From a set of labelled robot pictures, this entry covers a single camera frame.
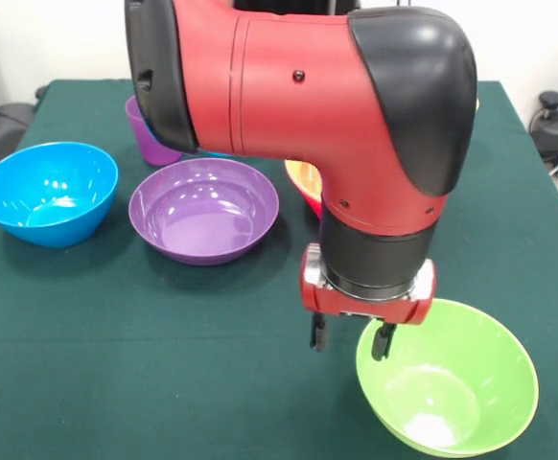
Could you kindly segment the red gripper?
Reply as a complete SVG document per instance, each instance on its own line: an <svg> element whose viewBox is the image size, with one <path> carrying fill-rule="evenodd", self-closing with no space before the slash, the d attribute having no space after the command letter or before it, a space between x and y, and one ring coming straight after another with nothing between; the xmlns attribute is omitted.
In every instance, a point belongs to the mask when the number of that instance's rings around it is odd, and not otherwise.
<svg viewBox="0 0 558 460"><path fill-rule="evenodd" d="M435 289L436 267L426 259L412 281L402 287L348 291L331 279L319 245L311 243L300 267L301 299L304 308L313 312L310 347L319 353L327 347L328 328L323 314L367 316L386 321L374 332L371 356L374 360L388 358L396 324L422 323Z"/></svg>

